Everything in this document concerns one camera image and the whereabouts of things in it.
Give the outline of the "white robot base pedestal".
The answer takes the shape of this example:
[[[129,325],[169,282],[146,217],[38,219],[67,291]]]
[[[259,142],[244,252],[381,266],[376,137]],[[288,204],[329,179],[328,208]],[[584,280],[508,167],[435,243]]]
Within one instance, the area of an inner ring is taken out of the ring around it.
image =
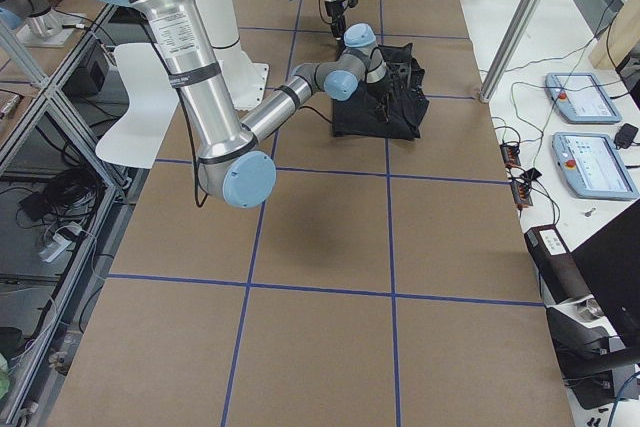
[[[244,51],[232,0],[196,0],[196,4],[234,108],[253,110],[263,99],[269,65],[253,62]]]

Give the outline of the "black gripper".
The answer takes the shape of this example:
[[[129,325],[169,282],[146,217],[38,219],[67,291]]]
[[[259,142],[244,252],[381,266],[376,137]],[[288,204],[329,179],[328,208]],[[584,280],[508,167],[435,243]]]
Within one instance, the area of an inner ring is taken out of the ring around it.
[[[331,33],[334,38],[343,37],[346,24],[344,20],[345,10],[348,8],[348,2],[346,0],[338,0],[333,2],[324,2],[325,10],[329,16]]]
[[[394,83],[391,77],[367,84],[367,93],[374,99],[374,113],[378,122],[386,122],[386,112],[393,101]]]

